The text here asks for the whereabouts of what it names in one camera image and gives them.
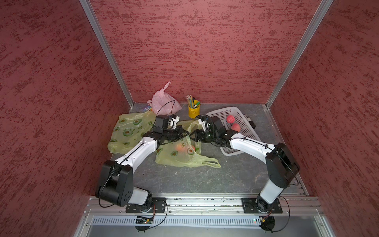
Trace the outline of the pink plastic bag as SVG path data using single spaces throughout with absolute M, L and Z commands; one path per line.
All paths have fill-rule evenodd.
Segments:
M 152 99 L 147 102 L 156 115 L 172 115 L 182 109 L 180 103 L 170 94 L 165 92 L 170 84 L 171 82 L 168 82 L 164 88 L 157 91 Z

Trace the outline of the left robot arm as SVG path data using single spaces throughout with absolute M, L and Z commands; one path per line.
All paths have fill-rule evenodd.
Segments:
M 110 203 L 108 207 L 117 205 L 125 207 L 133 204 L 142 212 L 148 212 L 153 206 L 152 194 L 148 190 L 134 186 L 133 175 L 139 165 L 161 145 L 176 142 L 190 133 L 177 125 L 177 115 L 158 115 L 150 131 L 142 136 L 142 140 L 126 155 L 115 161 L 106 161 L 100 172 L 95 196 L 101 207 L 101 200 Z

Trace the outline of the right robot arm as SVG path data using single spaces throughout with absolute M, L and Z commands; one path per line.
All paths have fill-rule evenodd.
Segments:
M 297 179 L 300 168 L 288 147 L 263 143 L 246 137 L 236 130 L 227 130 L 218 117 L 196 116 L 202 129 L 191 133 L 193 140 L 247 153 L 266 164 L 268 181 L 256 197 L 255 206 L 260 213 L 269 213 L 281 193 Z

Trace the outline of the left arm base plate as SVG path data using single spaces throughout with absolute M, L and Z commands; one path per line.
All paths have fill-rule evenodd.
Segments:
M 142 214 L 142 215 L 153 215 L 166 213 L 167 203 L 166 198 L 148 198 L 145 204 L 137 205 L 128 203 L 126 206 L 126 213 L 131 214 Z

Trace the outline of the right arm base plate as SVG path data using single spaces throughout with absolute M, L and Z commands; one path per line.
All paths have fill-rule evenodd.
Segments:
M 242 198 L 242 207 L 245 214 L 282 214 L 283 210 L 278 198 L 269 204 L 262 198 Z

